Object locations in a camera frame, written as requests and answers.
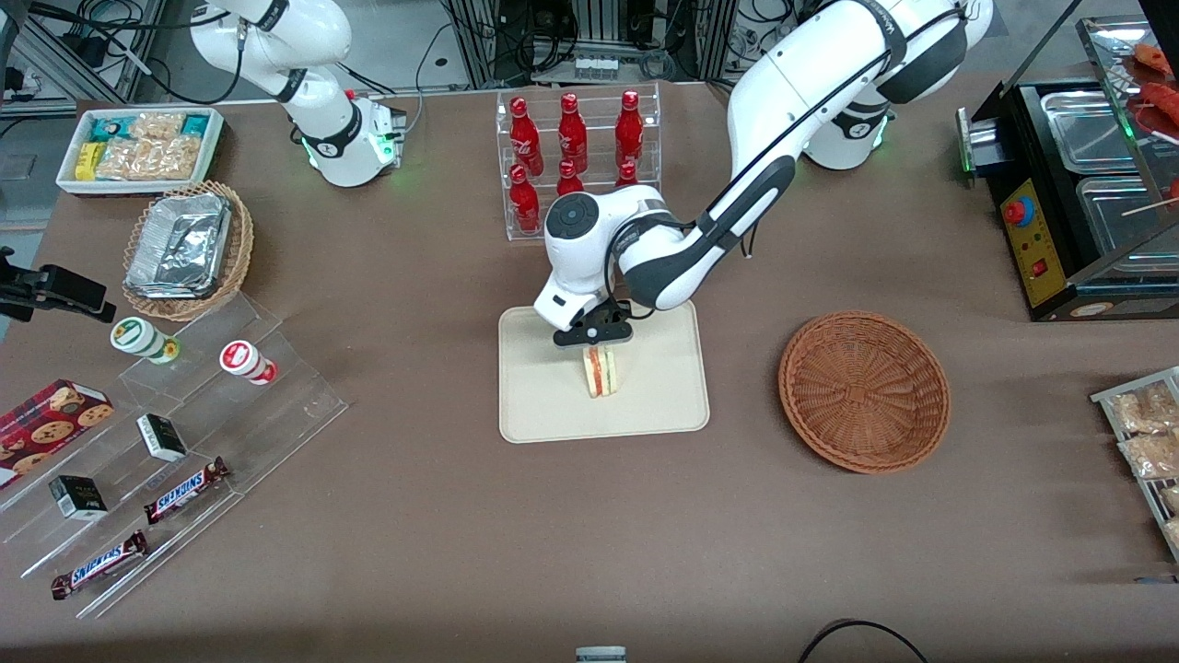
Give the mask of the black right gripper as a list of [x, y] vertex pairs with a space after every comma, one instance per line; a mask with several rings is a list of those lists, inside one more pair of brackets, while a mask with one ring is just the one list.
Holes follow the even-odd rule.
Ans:
[[14, 267], [15, 251], [1, 248], [1, 315], [32, 320], [34, 311], [62, 310], [110, 324], [117, 307], [106, 301], [107, 288], [64, 267], [45, 264], [40, 270]]

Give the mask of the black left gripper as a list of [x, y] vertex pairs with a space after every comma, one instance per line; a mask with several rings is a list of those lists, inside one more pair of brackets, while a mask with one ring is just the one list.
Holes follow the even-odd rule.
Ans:
[[577, 320], [577, 326], [619, 326], [628, 323], [631, 319], [635, 319], [635, 311], [630, 298], [608, 297], [585, 311], [581, 319]]

